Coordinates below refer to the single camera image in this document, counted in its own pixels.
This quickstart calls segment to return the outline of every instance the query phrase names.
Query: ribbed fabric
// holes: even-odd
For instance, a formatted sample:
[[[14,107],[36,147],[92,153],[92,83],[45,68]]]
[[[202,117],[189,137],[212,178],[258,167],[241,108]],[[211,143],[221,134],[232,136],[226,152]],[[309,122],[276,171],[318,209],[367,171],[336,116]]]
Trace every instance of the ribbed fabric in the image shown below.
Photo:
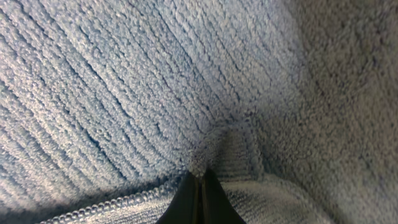
[[[0,0],[0,222],[200,175],[220,159],[202,147],[217,149],[209,136],[250,117],[252,135],[231,147],[258,148],[254,181],[297,184],[337,223],[395,223],[397,11],[394,0]]]

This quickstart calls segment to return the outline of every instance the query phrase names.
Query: black tool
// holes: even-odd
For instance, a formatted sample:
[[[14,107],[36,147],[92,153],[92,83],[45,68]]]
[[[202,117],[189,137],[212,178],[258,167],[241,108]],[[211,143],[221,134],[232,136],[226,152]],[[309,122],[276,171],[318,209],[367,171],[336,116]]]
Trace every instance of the black tool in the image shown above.
[[[228,201],[212,170],[198,179],[188,173],[158,224],[245,223]]]

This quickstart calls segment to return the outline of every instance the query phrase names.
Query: towel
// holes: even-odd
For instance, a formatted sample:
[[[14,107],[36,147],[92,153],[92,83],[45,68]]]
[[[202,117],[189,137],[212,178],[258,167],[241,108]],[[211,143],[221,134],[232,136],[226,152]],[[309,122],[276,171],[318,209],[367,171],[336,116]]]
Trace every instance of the towel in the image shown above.
[[[294,202],[303,213],[395,223],[397,12],[394,0],[0,0],[0,222],[176,180],[159,214],[178,177],[214,166],[240,214],[267,208],[253,195],[275,189],[269,176],[319,207]],[[223,154],[246,118],[252,131]],[[257,155],[229,170],[248,146]]]

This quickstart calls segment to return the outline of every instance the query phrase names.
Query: cloth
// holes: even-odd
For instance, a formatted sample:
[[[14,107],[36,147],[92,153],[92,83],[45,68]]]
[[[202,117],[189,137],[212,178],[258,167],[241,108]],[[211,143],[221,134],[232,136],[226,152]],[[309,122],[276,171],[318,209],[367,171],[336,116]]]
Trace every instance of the cloth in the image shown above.
[[[334,222],[398,220],[397,1],[0,0],[0,9],[0,222],[40,222],[200,175],[219,161],[206,153],[220,143],[209,133],[247,117],[251,135],[233,151],[252,145],[262,165],[247,180],[237,170],[248,160],[228,175],[234,166],[217,164],[232,203],[271,175]],[[248,181],[257,187],[243,196]]]

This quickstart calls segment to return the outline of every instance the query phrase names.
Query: textured fabric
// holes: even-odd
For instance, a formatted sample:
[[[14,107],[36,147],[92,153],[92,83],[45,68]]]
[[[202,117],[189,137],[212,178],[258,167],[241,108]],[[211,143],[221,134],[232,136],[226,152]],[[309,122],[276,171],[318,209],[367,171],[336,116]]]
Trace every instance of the textured fabric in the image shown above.
[[[297,184],[337,223],[398,220],[397,1],[0,9],[0,222],[200,175],[217,161],[202,140],[247,117],[233,147],[259,149],[257,182]]]

